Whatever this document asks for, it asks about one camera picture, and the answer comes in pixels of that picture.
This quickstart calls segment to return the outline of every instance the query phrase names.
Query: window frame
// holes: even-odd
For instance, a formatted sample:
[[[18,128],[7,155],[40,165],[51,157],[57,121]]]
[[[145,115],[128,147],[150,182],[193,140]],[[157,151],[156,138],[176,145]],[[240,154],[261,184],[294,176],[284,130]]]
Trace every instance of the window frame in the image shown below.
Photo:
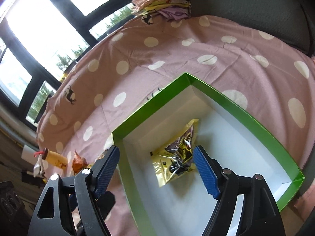
[[[96,44],[102,39],[95,39],[95,37],[89,32],[89,30],[95,26],[102,19],[111,15],[115,11],[124,7],[132,0],[109,0],[102,4],[87,16],[71,2],[71,0],[50,0],[50,2],[60,11],[60,13],[66,18],[66,20],[76,29],[76,31],[82,36],[82,38],[88,43],[89,47],[80,55],[77,59],[70,63],[65,71],[69,71],[73,66]],[[23,94],[20,104],[17,106],[10,98],[0,89],[0,101],[8,108],[14,116],[20,121],[36,131],[37,127],[30,123],[26,117],[28,111],[38,94],[42,84],[46,81],[55,90],[58,90],[59,82],[50,72],[48,72],[37,60],[26,50],[22,43],[15,36],[13,31],[4,17],[0,23],[0,37],[4,41],[6,48],[1,55],[3,57],[5,51],[9,49],[21,65],[32,76],[31,81],[27,85],[27,88]]]

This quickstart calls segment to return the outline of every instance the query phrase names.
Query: black speaker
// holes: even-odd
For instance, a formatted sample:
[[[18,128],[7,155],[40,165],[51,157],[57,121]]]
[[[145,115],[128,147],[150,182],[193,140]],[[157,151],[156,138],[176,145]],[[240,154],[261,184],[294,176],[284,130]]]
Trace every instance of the black speaker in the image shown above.
[[[0,183],[1,235],[27,236],[31,216],[16,193],[11,181]]]

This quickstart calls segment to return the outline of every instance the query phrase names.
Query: metal screw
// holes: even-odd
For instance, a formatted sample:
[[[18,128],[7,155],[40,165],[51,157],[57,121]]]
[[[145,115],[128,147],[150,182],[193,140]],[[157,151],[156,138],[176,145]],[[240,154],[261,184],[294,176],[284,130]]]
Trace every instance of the metal screw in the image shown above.
[[[83,174],[83,175],[88,175],[88,174],[90,174],[90,172],[91,172],[90,169],[84,169],[84,170],[82,170],[82,174]]]
[[[262,180],[262,179],[263,179],[262,175],[260,175],[260,174],[256,174],[256,175],[255,175],[255,178],[256,178],[257,180]]]
[[[223,173],[229,175],[232,173],[232,171],[230,169],[223,169]]]
[[[58,179],[58,174],[52,174],[51,177],[50,177],[50,180],[54,181],[56,179]]]

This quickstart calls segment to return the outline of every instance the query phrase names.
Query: tree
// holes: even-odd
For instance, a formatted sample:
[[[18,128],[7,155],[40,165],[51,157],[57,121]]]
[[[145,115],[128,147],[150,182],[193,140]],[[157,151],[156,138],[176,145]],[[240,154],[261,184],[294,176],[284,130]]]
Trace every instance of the tree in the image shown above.
[[[125,6],[121,8],[118,12],[114,13],[114,16],[110,19],[110,23],[106,24],[107,29],[110,29],[120,21],[124,20],[126,17],[131,15],[131,9],[128,6]],[[78,49],[72,50],[72,55],[75,57],[75,59],[82,54],[84,49],[78,45]],[[70,63],[74,60],[72,59],[68,54],[61,56],[60,54],[57,54],[57,57],[59,61],[56,63],[56,66],[61,70],[64,71],[67,69],[67,67],[70,65]],[[30,110],[28,112],[28,116],[35,120],[40,109],[42,108],[43,104],[45,103],[46,98],[51,93],[51,91],[46,87],[45,84],[43,84],[36,95],[34,102],[32,103]]]
[[[50,93],[51,93],[51,90],[49,90],[44,83],[39,89],[39,92],[36,95],[27,114],[33,121],[35,121],[41,107],[45,103],[45,100]]]
[[[81,53],[84,51],[84,49],[78,45],[77,50],[72,50],[73,56],[75,59],[81,55]],[[74,60],[69,55],[61,56],[60,54],[57,54],[57,57],[59,58],[59,61],[56,63],[56,66],[61,70],[64,71],[67,69],[67,67],[70,65],[70,63]]]
[[[72,50],[73,56],[77,58],[81,55],[81,53],[84,51],[84,49],[78,45],[78,49]],[[70,63],[73,61],[73,59],[69,55],[61,56],[60,54],[57,54],[57,57],[59,58],[59,61],[56,63],[56,66],[61,70],[64,71],[67,69],[67,67],[70,65]],[[41,86],[39,89],[38,94],[36,95],[30,109],[28,112],[28,116],[34,121],[42,108],[43,104],[45,103],[46,98],[51,93],[51,90],[49,90],[45,84]]]
[[[128,6],[122,7],[114,16],[110,19],[110,24],[106,24],[108,29],[124,20],[126,17],[131,15],[131,9]]]

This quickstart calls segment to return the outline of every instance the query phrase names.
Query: red string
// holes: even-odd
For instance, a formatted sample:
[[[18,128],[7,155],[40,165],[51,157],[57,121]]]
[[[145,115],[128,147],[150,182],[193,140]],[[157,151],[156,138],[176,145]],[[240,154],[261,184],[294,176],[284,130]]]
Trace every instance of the red string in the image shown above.
[[[34,153],[34,157],[36,158],[39,154],[44,154],[45,151],[39,151]]]

